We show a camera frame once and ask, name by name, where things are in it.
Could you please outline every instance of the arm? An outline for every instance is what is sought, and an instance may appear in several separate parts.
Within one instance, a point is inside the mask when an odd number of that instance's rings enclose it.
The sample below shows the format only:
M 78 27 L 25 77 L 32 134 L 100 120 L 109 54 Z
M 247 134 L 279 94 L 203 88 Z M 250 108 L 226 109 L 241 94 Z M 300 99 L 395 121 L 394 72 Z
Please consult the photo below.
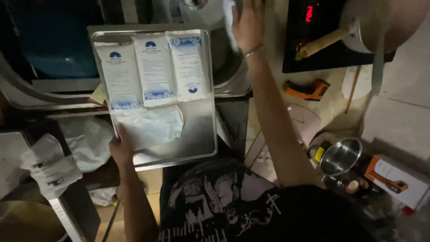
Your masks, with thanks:
M 142 182 L 133 165 L 133 143 L 122 125 L 117 126 L 120 140 L 109 144 L 112 157 L 120 170 L 118 196 L 124 204 L 124 230 L 127 242 L 154 242 L 158 226 L 146 197 Z
M 261 0 L 243 0 L 239 16 L 233 7 L 233 34 L 246 53 L 263 46 L 263 6 Z M 246 58 L 251 72 L 258 121 L 269 147 L 281 186 L 317 185 L 324 188 L 295 136 L 292 121 L 271 73 L 263 50 Z

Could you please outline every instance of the yellow label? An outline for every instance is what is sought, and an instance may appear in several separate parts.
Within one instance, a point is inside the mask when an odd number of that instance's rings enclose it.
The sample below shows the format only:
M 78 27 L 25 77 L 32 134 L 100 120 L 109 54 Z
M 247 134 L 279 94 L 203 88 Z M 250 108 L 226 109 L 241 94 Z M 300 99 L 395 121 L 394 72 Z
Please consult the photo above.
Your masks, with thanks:
M 319 147 L 315 153 L 316 161 L 321 162 L 321 156 L 323 155 L 323 153 L 324 153 L 324 149 L 322 147 Z

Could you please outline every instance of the person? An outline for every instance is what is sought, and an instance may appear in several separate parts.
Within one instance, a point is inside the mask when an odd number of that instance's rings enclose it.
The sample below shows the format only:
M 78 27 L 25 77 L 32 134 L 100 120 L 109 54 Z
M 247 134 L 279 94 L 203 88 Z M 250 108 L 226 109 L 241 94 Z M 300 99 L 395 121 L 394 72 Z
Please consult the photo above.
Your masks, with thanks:
M 232 10 L 233 34 L 247 56 L 258 120 L 280 187 L 233 159 L 197 164 L 173 186 L 163 185 L 158 227 L 133 167 L 133 143 L 119 125 L 120 138 L 110 149 L 120 171 L 126 240 L 371 241 L 351 205 L 325 189 L 296 139 L 262 49 L 261 0 L 243 0 L 240 15 L 235 6 Z

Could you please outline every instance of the thermometer box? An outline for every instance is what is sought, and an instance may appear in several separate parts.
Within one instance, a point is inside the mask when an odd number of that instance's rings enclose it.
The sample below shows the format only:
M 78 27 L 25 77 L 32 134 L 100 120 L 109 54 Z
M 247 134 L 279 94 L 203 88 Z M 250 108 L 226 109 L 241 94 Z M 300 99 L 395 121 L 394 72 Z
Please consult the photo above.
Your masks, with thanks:
M 373 156 L 364 176 L 414 210 L 430 196 L 427 176 L 385 155 Z

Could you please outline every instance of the hand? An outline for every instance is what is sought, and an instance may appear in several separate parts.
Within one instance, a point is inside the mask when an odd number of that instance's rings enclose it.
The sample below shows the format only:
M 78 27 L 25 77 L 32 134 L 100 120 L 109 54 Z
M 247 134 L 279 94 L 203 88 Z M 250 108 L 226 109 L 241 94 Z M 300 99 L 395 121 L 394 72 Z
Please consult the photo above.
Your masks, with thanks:
M 264 6 L 262 0 L 243 0 L 242 15 L 233 6 L 232 31 L 237 45 L 246 53 L 263 46 Z
M 134 143 L 122 124 L 116 126 L 119 139 L 113 137 L 109 143 L 111 155 L 121 169 L 127 165 L 133 165 Z

